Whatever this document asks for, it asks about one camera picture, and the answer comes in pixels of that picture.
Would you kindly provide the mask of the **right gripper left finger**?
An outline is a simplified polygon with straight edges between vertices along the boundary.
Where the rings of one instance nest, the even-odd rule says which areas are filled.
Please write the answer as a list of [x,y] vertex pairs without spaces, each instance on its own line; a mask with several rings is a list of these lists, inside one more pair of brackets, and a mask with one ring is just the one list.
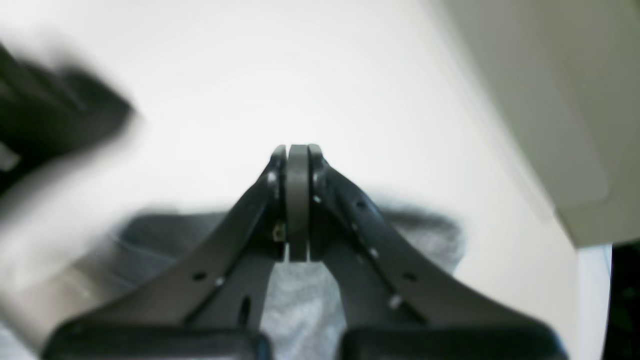
[[271,360],[259,329],[270,273],[288,244],[287,177],[299,145],[277,146],[215,230],[169,269],[74,317],[44,360]]

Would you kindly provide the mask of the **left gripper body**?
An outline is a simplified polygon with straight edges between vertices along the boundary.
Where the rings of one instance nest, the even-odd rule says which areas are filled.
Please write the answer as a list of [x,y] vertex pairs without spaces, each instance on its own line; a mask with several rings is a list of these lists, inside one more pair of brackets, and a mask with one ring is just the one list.
[[60,158],[121,134],[134,109],[89,69],[46,66],[0,51],[1,193]]

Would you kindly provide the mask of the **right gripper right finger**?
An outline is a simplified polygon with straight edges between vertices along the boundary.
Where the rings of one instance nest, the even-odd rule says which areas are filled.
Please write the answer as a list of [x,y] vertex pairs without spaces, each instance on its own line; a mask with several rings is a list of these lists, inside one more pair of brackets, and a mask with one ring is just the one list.
[[347,322],[341,360],[566,360],[546,324],[421,255],[318,145],[299,146],[299,260],[322,262]]

